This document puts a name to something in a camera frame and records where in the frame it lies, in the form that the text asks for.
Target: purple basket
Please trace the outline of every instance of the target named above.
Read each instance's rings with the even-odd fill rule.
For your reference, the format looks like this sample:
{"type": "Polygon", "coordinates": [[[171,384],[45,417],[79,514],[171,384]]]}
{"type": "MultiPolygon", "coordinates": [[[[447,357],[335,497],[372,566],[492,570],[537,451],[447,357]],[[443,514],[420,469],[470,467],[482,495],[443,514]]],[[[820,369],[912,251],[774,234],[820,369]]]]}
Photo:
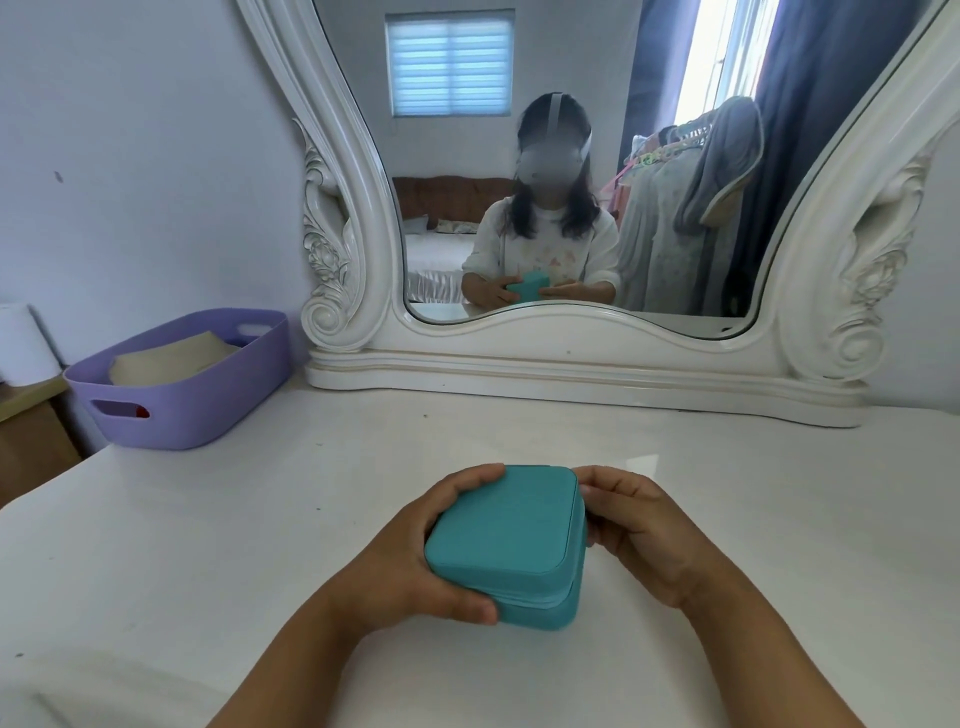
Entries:
{"type": "Polygon", "coordinates": [[[280,311],[211,308],[151,328],[69,367],[64,378],[104,436],[128,448],[190,449],[216,440],[287,380],[289,325],[280,311]],[[109,383],[113,358],[213,331],[241,347],[189,379],[155,387],[109,383]]]}

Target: white wall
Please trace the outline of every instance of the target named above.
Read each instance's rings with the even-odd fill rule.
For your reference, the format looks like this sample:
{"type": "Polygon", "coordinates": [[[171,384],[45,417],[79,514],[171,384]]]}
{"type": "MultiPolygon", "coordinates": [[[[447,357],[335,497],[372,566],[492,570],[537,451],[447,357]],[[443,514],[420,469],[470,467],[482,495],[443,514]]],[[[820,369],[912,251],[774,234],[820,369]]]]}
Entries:
{"type": "Polygon", "coordinates": [[[302,151],[259,64],[231,0],[3,4],[0,300],[63,362],[201,308],[299,315],[302,151]]]}
{"type": "Polygon", "coordinates": [[[878,311],[887,361],[871,376],[878,402],[960,413],[960,127],[941,142],[900,285],[878,311]]]}
{"type": "Polygon", "coordinates": [[[573,94],[590,117],[594,183],[616,174],[639,0],[315,0],[315,5],[392,177],[512,177],[519,116],[542,93],[558,90],[573,94]],[[394,119],[386,13],[504,7],[516,9],[511,116],[394,119]]]}

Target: hand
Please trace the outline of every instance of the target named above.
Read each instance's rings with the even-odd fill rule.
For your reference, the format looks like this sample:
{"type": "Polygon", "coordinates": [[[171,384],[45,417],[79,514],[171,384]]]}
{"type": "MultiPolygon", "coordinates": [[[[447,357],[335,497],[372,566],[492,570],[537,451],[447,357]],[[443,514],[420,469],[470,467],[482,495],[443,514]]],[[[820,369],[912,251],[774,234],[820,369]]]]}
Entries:
{"type": "Polygon", "coordinates": [[[468,301],[492,311],[519,302],[520,294],[508,291],[506,286],[522,282],[523,278],[520,276],[501,276],[498,279],[486,280],[475,273],[467,273],[464,275],[462,288],[468,301]]]}
{"type": "Polygon", "coordinates": [[[426,564],[423,545],[437,518],[459,494],[491,483],[503,473],[503,465],[467,468],[403,506],[318,593],[343,628],[360,639],[413,615],[496,624],[493,600],[436,576],[426,564]]]}
{"type": "Polygon", "coordinates": [[[557,285],[541,288],[540,297],[545,301],[590,301],[592,303],[613,303],[616,289],[612,283],[601,280],[587,285],[578,280],[567,279],[557,285]]]}
{"type": "Polygon", "coordinates": [[[740,573],[653,480],[616,468],[575,468],[588,543],[616,556],[663,604],[686,609],[717,580],[740,573]]]}

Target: brown headboard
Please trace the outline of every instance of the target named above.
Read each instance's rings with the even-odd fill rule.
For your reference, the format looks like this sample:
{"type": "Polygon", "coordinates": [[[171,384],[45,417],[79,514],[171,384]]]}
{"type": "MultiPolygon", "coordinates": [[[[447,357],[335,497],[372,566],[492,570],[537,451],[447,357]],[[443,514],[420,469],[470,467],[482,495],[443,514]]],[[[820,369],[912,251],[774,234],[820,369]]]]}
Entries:
{"type": "Polygon", "coordinates": [[[438,219],[479,223],[490,205],[513,194],[514,181],[502,177],[394,177],[394,188],[404,220],[429,215],[427,227],[435,228],[438,219]]]}

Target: person's left hand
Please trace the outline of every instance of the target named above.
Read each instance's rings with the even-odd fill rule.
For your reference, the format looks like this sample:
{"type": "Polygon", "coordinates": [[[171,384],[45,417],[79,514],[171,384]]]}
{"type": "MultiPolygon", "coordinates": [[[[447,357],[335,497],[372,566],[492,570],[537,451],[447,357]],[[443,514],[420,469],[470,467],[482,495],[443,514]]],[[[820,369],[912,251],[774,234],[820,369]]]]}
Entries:
{"type": "Polygon", "coordinates": [[[540,297],[548,301],[567,299],[569,301],[592,301],[593,290],[578,280],[562,280],[557,285],[541,288],[540,297]]]}
{"type": "Polygon", "coordinates": [[[493,600],[435,575],[427,566],[423,546],[437,518],[459,494],[494,482],[503,473],[502,464],[467,468],[403,506],[318,593],[343,627],[359,639],[413,615],[496,624],[493,600]]]}

